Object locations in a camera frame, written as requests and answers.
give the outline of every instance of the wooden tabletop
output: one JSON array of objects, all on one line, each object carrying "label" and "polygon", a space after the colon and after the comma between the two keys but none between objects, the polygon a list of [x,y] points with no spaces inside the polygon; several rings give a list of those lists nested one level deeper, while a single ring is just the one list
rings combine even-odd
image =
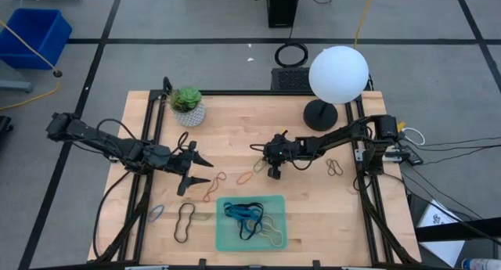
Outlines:
[{"label": "wooden tabletop", "polygon": [[[146,112],[148,92],[129,92],[122,121],[136,135],[141,135]],[[363,105],[366,115],[386,113],[380,92],[364,92]],[[350,144],[326,152],[305,171],[296,170],[291,164],[282,166],[282,179],[271,179],[266,169],[254,174],[244,185],[236,180],[252,171],[260,153],[249,149],[251,143],[266,143],[275,133],[287,129],[288,139],[295,136],[322,135],[309,129],[303,119],[305,105],[313,96],[204,96],[207,109],[204,122],[195,128],[180,126],[174,114],[166,109],[160,144],[174,148],[179,136],[189,132],[188,141],[197,141],[197,149],[214,167],[193,165],[191,175],[213,179],[220,171],[228,178],[220,182],[219,189],[211,194],[211,201],[202,199],[211,185],[204,183],[189,188],[184,195],[176,195],[180,177],[155,172],[150,209],[158,204],[165,206],[164,213],[153,223],[146,224],[141,264],[145,265],[197,265],[206,258],[208,265],[270,265],[307,266],[312,260],[320,260],[325,266],[370,265],[366,230],[359,194],[353,189],[355,163]],[[345,126],[347,117],[344,105],[336,105],[339,119],[333,130]],[[154,121],[150,129],[153,137]],[[121,138],[127,133],[121,129]],[[335,159],[344,170],[342,176],[327,174],[327,159]],[[298,161],[298,166],[306,162]],[[397,164],[385,164],[388,174],[400,177]],[[112,164],[106,189],[124,174],[121,164]],[[103,205],[99,222],[98,249],[103,252],[124,223],[124,215],[132,183],[132,176],[125,179]],[[399,242],[417,260],[417,247],[413,224],[401,182],[380,176],[387,225]],[[287,211],[288,247],[269,252],[220,252],[215,249],[215,201],[221,196],[283,195]],[[194,220],[189,229],[189,240],[177,243],[173,238],[178,209],[182,203],[196,205],[196,214],[207,220]],[[375,226],[380,261],[384,261],[380,233]],[[129,241],[128,257],[136,231]]]}]

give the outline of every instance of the green tray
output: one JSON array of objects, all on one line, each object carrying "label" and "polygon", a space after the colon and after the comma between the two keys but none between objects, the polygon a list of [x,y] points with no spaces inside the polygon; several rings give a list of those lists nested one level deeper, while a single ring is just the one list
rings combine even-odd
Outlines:
[{"label": "green tray", "polygon": [[[249,240],[242,240],[239,236],[240,228],[237,220],[225,215],[226,203],[262,203],[264,215],[272,216],[275,220],[275,229],[283,234],[283,241],[278,232],[266,232],[275,244],[271,244],[268,237],[255,234]],[[263,222],[270,223],[270,219],[263,218]],[[284,250],[287,248],[287,224],[285,219],[285,200],[283,196],[229,196],[218,198],[216,203],[216,250],[219,251],[252,251],[252,250]]]}]

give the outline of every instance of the lamp base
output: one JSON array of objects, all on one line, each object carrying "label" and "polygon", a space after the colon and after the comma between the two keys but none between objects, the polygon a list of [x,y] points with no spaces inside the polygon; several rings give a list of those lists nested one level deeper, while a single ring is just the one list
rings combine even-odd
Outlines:
[{"label": "lamp base", "polygon": [[313,130],[327,131],[336,124],[336,107],[320,99],[313,100],[306,105],[303,120]]}]

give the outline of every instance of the white paper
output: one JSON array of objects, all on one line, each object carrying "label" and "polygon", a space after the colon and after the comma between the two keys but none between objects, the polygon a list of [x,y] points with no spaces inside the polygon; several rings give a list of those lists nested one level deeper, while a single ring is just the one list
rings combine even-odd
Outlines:
[{"label": "white paper", "polygon": [[[447,211],[447,214],[459,219],[436,200],[432,200],[431,202],[441,207],[444,211]],[[417,227],[420,228],[450,223],[456,223],[456,221],[441,212],[438,208],[429,204]],[[458,257],[460,256],[461,250],[463,249],[464,241],[426,242],[420,244],[421,246],[428,249],[431,253],[436,255],[438,258],[442,259],[449,266],[454,267],[456,265]]]}]

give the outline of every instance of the succulent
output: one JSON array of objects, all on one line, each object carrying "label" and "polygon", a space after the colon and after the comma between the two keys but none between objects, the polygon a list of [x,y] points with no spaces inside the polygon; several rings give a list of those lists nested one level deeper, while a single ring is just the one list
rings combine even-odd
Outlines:
[{"label": "succulent", "polygon": [[193,110],[202,99],[202,94],[194,87],[175,89],[171,93],[171,107],[178,112],[187,113]]}]

